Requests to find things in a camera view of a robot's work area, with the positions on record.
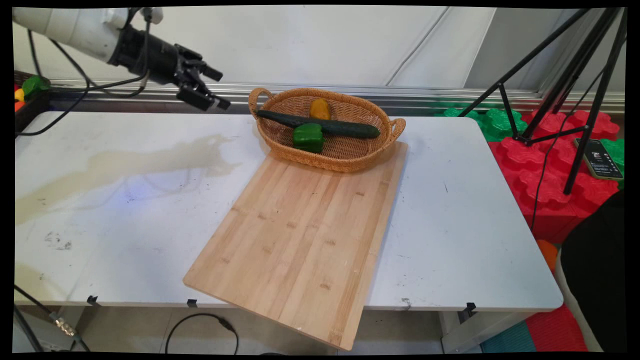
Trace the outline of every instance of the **basket handle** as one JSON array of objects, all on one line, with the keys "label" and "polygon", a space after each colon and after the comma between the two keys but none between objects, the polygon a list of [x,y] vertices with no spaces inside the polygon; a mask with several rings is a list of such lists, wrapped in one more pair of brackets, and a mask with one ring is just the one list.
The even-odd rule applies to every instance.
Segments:
[{"label": "basket handle", "polygon": [[391,123],[391,128],[393,129],[393,132],[391,132],[391,136],[389,137],[389,143],[392,143],[396,141],[398,139],[398,136],[400,136],[400,134],[402,134],[402,132],[404,131],[404,127],[406,126],[406,121],[404,121],[404,119],[399,117],[395,120],[391,120],[390,123]]},{"label": "basket handle", "polygon": [[273,99],[273,94],[269,92],[269,90],[265,88],[253,89],[249,94],[249,101],[248,101],[249,111],[251,111],[252,114],[255,114],[255,112],[258,110],[258,96],[260,96],[262,93],[265,93],[269,97],[269,99]]}]

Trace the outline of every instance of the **phone screen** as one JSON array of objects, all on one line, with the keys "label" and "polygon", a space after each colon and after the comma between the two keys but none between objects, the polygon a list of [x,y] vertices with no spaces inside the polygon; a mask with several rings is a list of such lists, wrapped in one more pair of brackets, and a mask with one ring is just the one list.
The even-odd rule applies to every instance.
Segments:
[{"label": "phone screen", "polygon": [[[580,138],[575,139],[575,141],[580,143]],[[618,166],[613,162],[600,140],[589,139],[589,143],[584,149],[584,155],[597,176],[613,177],[615,179],[623,178]]]}]

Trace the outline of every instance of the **tripod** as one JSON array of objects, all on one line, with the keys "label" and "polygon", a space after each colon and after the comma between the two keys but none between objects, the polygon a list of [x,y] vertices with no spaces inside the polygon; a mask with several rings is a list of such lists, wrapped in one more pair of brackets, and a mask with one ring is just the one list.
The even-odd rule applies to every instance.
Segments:
[{"label": "tripod", "polygon": [[586,125],[566,131],[562,131],[562,129],[560,128],[560,132],[556,134],[542,136],[537,139],[532,139],[531,135],[552,106],[554,107],[552,113],[555,114],[560,110],[562,104],[571,92],[576,80],[578,80],[578,78],[580,77],[580,74],[591,59],[593,53],[595,53],[596,49],[600,45],[600,42],[611,27],[613,20],[619,14],[621,9],[622,8],[606,8],[604,10],[582,45],[578,48],[578,51],[575,53],[575,55],[565,68],[564,72],[560,75],[560,78],[557,80],[553,88],[551,88],[547,97],[540,105],[536,116],[533,117],[531,123],[529,124],[529,126],[527,126],[527,129],[522,132],[522,134],[519,134],[516,128],[515,120],[513,119],[513,114],[511,113],[511,106],[509,105],[509,100],[507,99],[507,93],[504,89],[504,82],[507,81],[511,76],[513,76],[516,72],[518,72],[518,70],[520,70],[529,61],[531,61],[538,53],[544,50],[544,48],[551,44],[558,36],[564,33],[569,27],[571,27],[571,25],[578,21],[585,13],[589,11],[589,9],[580,9],[575,14],[573,14],[573,16],[571,16],[564,24],[562,24],[562,26],[551,33],[551,35],[549,35],[544,41],[542,41],[542,43],[540,43],[540,45],[533,49],[527,56],[520,60],[520,62],[518,62],[511,70],[507,71],[506,74],[498,79],[498,81],[496,81],[489,89],[487,89],[487,91],[480,95],[480,97],[478,97],[471,105],[467,106],[467,108],[464,109],[458,116],[464,117],[476,106],[478,106],[483,100],[485,100],[489,95],[496,91],[496,89],[499,89],[500,95],[502,97],[502,102],[504,103],[504,109],[507,113],[509,123],[511,124],[511,131],[513,132],[514,140],[521,141],[525,145],[531,146],[536,142],[542,142],[545,140],[557,138],[559,136],[570,135],[582,131],[582,140],[580,141],[580,144],[578,146],[578,150],[575,154],[575,158],[573,159],[569,176],[564,186],[564,194],[569,195],[573,188],[575,178],[578,174],[580,162],[582,161],[586,145],[589,142],[589,137],[591,136],[593,126],[595,125],[596,117],[598,116],[598,112],[600,111],[600,106],[602,105],[604,94],[607,91],[607,87],[609,86],[609,81],[611,80],[613,69],[615,68],[618,56],[620,55],[620,50],[627,39],[627,8],[624,8],[623,10],[622,20],[620,21],[620,26],[618,27],[616,38],[611,47],[607,63],[604,69],[598,75],[602,75],[602,78],[600,80],[600,84],[598,84],[598,90],[596,91],[595,97],[593,99],[591,111],[589,112],[589,117],[587,119]]}]

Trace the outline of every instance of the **white table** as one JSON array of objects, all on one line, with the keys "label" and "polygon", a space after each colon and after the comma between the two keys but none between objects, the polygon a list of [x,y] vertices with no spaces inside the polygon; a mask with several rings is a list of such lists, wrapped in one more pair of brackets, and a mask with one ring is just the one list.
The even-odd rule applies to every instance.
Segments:
[{"label": "white table", "polygon": [[[182,278],[269,151],[254,122],[70,113],[42,135],[18,137],[16,284],[44,304],[97,296],[103,306],[228,306]],[[406,122],[398,140],[409,153],[366,308],[461,311],[473,302],[478,314],[443,338],[454,352],[559,307],[561,292],[476,123]],[[17,293],[15,301],[26,303]]]}]

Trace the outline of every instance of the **wooden cutting board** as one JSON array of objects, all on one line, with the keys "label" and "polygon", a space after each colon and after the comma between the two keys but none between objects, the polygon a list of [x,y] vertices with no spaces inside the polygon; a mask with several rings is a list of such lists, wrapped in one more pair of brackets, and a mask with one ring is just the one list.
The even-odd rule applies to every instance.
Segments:
[{"label": "wooden cutting board", "polygon": [[353,173],[267,156],[184,284],[351,350],[406,150]]}]

